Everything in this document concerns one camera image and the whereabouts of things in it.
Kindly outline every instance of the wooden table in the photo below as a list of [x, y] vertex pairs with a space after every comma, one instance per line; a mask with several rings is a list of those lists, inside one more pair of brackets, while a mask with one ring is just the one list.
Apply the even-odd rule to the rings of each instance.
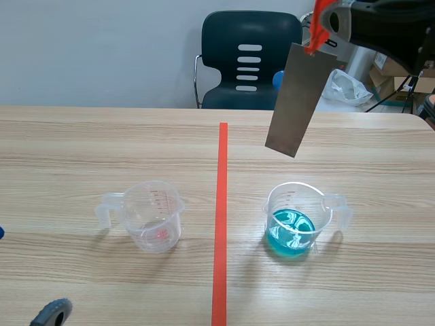
[[[296, 159], [264, 147], [271, 112], [0, 107], [0, 324], [69, 297], [66, 326], [210, 325], [219, 122], [229, 123], [228, 325], [433, 325], [435, 134], [405, 114], [316, 113]], [[146, 180], [186, 201], [152, 255], [93, 209]], [[348, 196], [344, 234], [282, 262], [264, 248], [269, 191]]]

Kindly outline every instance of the metal plate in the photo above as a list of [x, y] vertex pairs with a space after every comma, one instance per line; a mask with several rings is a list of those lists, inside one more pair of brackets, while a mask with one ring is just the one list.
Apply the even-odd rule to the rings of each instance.
[[310, 56], [303, 46], [292, 44], [266, 147], [296, 156], [329, 74], [340, 65], [336, 56], [324, 52]]

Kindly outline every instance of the cardboard box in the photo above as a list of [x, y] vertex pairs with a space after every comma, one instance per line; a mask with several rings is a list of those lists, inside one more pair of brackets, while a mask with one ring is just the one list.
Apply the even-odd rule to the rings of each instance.
[[[394, 90], [397, 90], [403, 83], [405, 77], [394, 77]], [[420, 77], [414, 92], [431, 94], [435, 89], [435, 78]]]
[[419, 115], [421, 113], [420, 105], [423, 105], [427, 94], [417, 93], [414, 95], [413, 115]]
[[[368, 73], [371, 78], [371, 87], [369, 91], [373, 93], [374, 98], [377, 102], [382, 101], [385, 97], [394, 92], [394, 77], [383, 76], [381, 73], [372, 67]], [[386, 100], [382, 105], [388, 105], [390, 107], [403, 107], [408, 92], [397, 92], [388, 100]], [[407, 107], [411, 107], [412, 100], [408, 100]]]
[[[404, 67], [382, 53], [378, 53], [375, 56], [375, 62], [373, 65], [379, 70], [381, 75], [384, 76], [406, 77], [409, 75]], [[423, 69], [423, 74], [421, 76], [435, 78], [435, 69]]]

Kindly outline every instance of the white wall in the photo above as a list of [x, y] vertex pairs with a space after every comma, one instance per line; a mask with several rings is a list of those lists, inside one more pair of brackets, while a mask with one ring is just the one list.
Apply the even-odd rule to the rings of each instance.
[[[0, 104], [195, 107], [193, 63], [217, 10], [314, 0], [0, 0]], [[200, 93], [217, 71], [201, 67]]]

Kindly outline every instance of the measuring cup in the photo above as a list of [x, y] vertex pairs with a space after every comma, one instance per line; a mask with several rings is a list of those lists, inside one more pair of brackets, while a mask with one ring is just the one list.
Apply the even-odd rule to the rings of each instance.
[[173, 247], [180, 235], [179, 214], [184, 210], [178, 191], [163, 181], [147, 181], [124, 193], [109, 193], [95, 208], [104, 229], [111, 226], [110, 211], [135, 244], [144, 251], [162, 253]]
[[267, 213], [266, 239], [283, 255], [306, 253], [315, 246], [315, 239], [328, 227], [332, 217], [338, 219], [338, 228], [345, 230], [353, 216], [346, 197], [325, 195], [301, 182], [275, 187], [264, 210]]

